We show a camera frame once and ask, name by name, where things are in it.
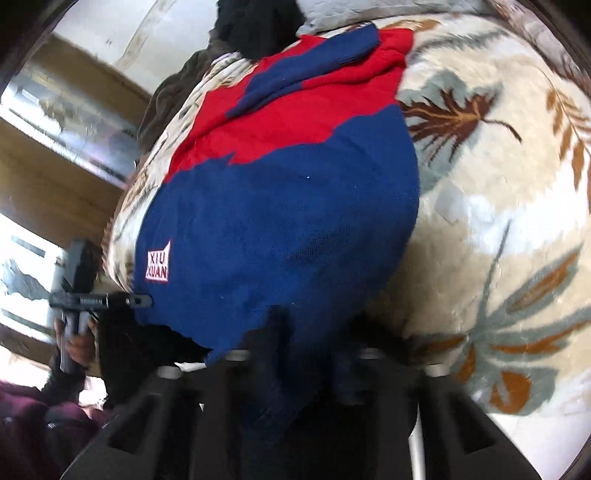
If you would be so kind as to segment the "maroon sleeve forearm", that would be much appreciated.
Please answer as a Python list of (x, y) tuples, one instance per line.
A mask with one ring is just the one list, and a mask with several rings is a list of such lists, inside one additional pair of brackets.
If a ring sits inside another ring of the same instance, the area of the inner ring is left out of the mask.
[(85, 375), (55, 357), (43, 388), (1, 383), (1, 477), (58, 479), (112, 417), (78, 404)]

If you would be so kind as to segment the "left hand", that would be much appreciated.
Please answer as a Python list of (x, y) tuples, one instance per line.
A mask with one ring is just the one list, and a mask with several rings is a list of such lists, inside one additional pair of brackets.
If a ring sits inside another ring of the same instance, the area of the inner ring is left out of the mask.
[(56, 335), (57, 354), (55, 364), (61, 363), (61, 353), (65, 351), (69, 357), (82, 367), (89, 367), (96, 357), (95, 330), (96, 322), (90, 319), (87, 322), (83, 334), (73, 336), (70, 340), (64, 340), (65, 323), (60, 319), (54, 320), (54, 332)]

